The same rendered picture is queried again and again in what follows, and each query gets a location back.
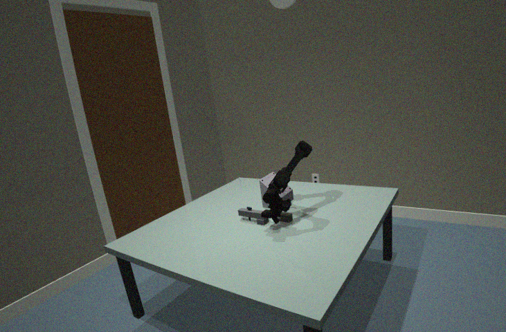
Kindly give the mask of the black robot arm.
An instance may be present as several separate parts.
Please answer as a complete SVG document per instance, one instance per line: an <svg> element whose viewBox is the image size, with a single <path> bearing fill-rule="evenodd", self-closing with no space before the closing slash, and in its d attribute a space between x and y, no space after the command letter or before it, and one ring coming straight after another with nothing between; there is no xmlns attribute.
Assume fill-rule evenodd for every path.
<svg viewBox="0 0 506 332"><path fill-rule="evenodd" d="M268 204L272 203L275 198L279 197L279 194L285 191L288 182L290 181L292 171L294 170L294 168L300 162L301 159L308 157L308 155L310 155L313 149L311 145L302 140L302 142L300 141L298 143L295 150L296 150L295 156L291 159L290 163L286 167L283 167L281 170L279 170L278 173L275 175L274 179L270 182L269 187L267 188L267 191L263 196L263 201L265 203ZM282 191L280 189L282 189ZM283 201L282 198L280 198L280 201L278 200L276 202L275 209L276 210L280 209L284 212L287 212L290 206L291 206L290 199Z"/></svg>

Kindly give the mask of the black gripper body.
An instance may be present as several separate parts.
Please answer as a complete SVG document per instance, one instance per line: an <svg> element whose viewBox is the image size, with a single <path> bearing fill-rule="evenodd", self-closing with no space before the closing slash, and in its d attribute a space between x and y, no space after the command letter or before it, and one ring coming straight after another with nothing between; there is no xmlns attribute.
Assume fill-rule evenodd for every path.
<svg viewBox="0 0 506 332"><path fill-rule="evenodd" d="M274 215L277 214L277 210L275 209L275 206L276 206L276 202L279 200L280 201L280 198L281 197L277 197L274 199L274 201L272 203L269 204L268 208L270 208L270 210L265 210L261 213L262 217L264 218L268 218L268 219L271 219L272 217L274 217Z"/></svg>

